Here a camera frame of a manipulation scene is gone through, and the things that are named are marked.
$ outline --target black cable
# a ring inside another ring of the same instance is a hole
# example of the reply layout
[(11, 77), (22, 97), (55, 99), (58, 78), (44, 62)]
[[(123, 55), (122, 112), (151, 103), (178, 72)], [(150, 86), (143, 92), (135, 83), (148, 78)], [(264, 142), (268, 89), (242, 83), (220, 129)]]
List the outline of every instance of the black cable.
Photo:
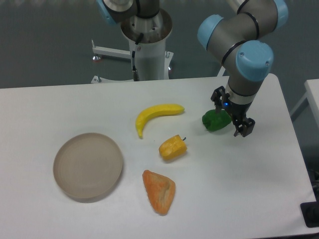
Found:
[(246, 41), (243, 40), (243, 41), (239, 41), (237, 42), (236, 44), (234, 44), (231, 48), (228, 49), (228, 51), (226, 52), (226, 54), (224, 55), (223, 59), (221, 60), (221, 65), (223, 66), (225, 61), (226, 61), (226, 58), (230, 55), (230, 53), (237, 48), (237, 46), (245, 43)]
[[(135, 45), (138, 45), (144, 37), (143, 33), (140, 33), (139, 37), (137, 38)], [(135, 50), (132, 51), (132, 70), (136, 71), (136, 66), (135, 66)]]
[(240, 13), (241, 9), (244, 7), (244, 5), (248, 2), (249, 0), (245, 0), (237, 9), (237, 15)]
[(255, 27), (256, 27), (256, 40), (259, 38), (259, 24), (257, 19), (253, 16), (253, 14), (249, 13), (249, 12), (243, 12), (243, 14), (248, 15), (254, 22)]

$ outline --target blue joint cap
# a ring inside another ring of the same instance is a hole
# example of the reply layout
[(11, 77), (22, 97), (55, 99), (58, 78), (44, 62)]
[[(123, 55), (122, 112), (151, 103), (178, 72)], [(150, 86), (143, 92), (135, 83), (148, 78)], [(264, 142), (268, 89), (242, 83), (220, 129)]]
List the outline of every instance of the blue joint cap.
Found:
[(277, 26), (276, 29), (279, 27), (285, 25), (285, 23), (288, 20), (288, 7), (284, 0), (274, 0), (277, 10), (278, 10), (278, 20), (277, 20)]
[(247, 80), (263, 81), (274, 62), (272, 49), (260, 41), (247, 41), (236, 54), (236, 66)]
[(96, 3), (98, 4), (100, 14), (102, 15), (102, 18), (104, 19), (104, 21), (109, 25), (115, 25), (116, 22), (114, 21), (114, 19), (111, 17), (106, 7), (104, 6), (103, 0), (96, 0)]
[(213, 34), (215, 27), (223, 18), (220, 15), (212, 15), (206, 18), (200, 25), (197, 32), (197, 39), (200, 44), (207, 50), (210, 36)]

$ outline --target green bell pepper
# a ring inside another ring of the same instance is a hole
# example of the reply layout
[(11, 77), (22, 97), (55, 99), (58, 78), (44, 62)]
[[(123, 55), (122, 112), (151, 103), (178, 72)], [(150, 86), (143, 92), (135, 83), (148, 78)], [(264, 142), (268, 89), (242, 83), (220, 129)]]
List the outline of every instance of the green bell pepper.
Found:
[(208, 131), (217, 131), (231, 123), (231, 117), (222, 110), (216, 113), (215, 110), (207, 111), (202, 117), (202, 122)]

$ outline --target plastic toy food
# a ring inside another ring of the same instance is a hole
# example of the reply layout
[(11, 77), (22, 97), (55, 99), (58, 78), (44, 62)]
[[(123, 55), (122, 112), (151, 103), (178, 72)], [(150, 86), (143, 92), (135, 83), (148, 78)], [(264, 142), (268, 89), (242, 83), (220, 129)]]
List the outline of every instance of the plastic toy food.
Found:
[(149, 120), (159, 116), (173, 116), (182, 112), (184, 112), (184, 107), (178, 104), (156, 105), (143, 110), (135, 121), (139, 137), (143, 138), (143, 128)]
[(207, 111), (202, 117), (202, 122), (208, 131), (217, 131), (231, 123), (231, 117), (222, 110), (216, 113), (215, 110)]
[(175, 135), (172, 138), (166, 140), (159, 147), (159, 154), (164, 160), (173, 159), (179, 155), (182, 155), (187, 150), (185, 142), (179, 135)]
[(157, 213), (166, 215), (175, 195), (174, 181), (163, 175), (145, 170), (143, 182), (151, 206)]

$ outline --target toy bell pepper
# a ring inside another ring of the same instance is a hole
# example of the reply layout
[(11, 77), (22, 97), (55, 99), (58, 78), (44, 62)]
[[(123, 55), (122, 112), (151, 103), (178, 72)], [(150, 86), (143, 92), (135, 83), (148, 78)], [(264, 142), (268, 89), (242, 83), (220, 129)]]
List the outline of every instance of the toy bell pepper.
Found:
[(231, 117), (222, 110), (216, 113), (215, 110), (207, 111), (202, 117), (202, 122), (208, 131), (217, 131), (231, 123)]
[(173, 159), (185, 153), (186, 150), (186, 144), (179, 135), (169, 138), (159, 147), (159, 153), (164, 160)]

